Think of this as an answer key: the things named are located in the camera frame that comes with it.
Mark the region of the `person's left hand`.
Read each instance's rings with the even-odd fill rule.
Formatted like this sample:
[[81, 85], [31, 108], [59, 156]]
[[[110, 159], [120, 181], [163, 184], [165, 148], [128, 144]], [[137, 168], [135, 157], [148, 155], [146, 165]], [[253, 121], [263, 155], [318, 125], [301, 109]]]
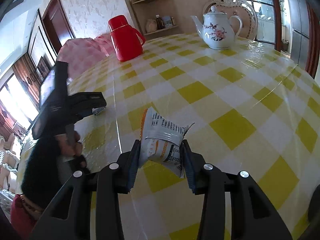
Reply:
[[69, 161], [82, 154], [83, 146], [77, 131], [74, 131], [73, 144], [69, 141], [67, 134], [58, 134], [54, 138], [59, 146], [57, 157], [62, 161]]

